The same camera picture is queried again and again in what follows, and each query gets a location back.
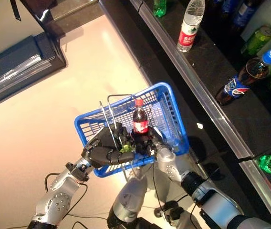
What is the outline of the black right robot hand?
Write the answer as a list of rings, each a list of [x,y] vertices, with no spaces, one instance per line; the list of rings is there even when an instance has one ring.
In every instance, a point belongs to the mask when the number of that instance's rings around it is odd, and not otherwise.
[[[131,137],[134,139],[136,152],[143,156],[151,156],[166,147],[162,135],[155,127],[149,126],[145,133],[137,133],[132,130]]]

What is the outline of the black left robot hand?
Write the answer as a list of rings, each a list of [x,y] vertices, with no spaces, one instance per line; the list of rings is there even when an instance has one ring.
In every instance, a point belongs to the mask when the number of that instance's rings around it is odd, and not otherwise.
[[[82,158],[94,168],[118,165],[134,160],[133,150],[121,152],[123,143],[131,140],[126,127],[122,123],[103,127],[84,147]]]

